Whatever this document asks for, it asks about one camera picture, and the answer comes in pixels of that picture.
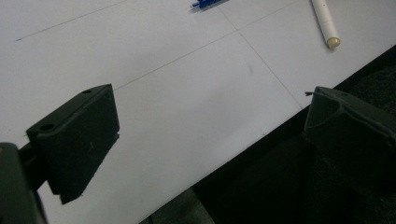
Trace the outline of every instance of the white cylindrical stick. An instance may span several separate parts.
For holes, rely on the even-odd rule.
[[[332,22],[332,15],[327,7],[326,0],[312,0],[315,12],[317,13],[318,22],[322,30],[326,44],[330,49],[334,49],[341,44],[340,37],[335,30]]]

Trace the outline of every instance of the white tabletop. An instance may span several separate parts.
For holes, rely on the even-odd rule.
[[[327,49],[309,0],[3,1],[0,140],[112,83],[120,140],[83,196],[49,223],[138,223],[396,44],[396,1],[328,0]]]

